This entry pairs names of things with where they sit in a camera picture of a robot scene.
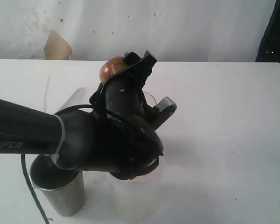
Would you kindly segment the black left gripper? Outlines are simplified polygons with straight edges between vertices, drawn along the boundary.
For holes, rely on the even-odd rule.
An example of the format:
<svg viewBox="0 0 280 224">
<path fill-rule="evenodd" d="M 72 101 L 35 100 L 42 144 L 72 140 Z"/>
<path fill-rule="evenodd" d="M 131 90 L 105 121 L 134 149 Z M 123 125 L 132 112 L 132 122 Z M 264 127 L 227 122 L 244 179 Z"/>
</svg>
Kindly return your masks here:
<svg viewBox="0 0 280 224">
<path fill-rule="evenodd" d="M 128 67 L 105 83 L 100 82 L 89 99 L 97 112 L 107 114 L 110 111 L 124 121 L 151 121 L 154 118 L 154 109 L 147 105 L 143 87 L 157 59 L 147 50 L 140 62 L 139 60 L 136 53 L 126 52 L 123 62 Z"/>
</svg>

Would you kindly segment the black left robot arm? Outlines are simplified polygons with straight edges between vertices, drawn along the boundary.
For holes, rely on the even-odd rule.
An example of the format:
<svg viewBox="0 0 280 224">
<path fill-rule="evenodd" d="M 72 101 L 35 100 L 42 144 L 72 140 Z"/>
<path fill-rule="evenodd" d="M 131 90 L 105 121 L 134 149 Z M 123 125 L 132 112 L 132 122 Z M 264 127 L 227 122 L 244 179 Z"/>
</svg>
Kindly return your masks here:
<svg viewBox="0 0 280 224">
<path fill-rule="evenodd" d="M 121 180 L 155 170 L 163 156 L 158 111 L 142 89 L 156 59 L 130 52 L 123 61 L 127 68 L 100 83 L 87 105 L 47 114 L 0 99 L 0 154 L 43 154 L 60 169 Z"/>
</svg>

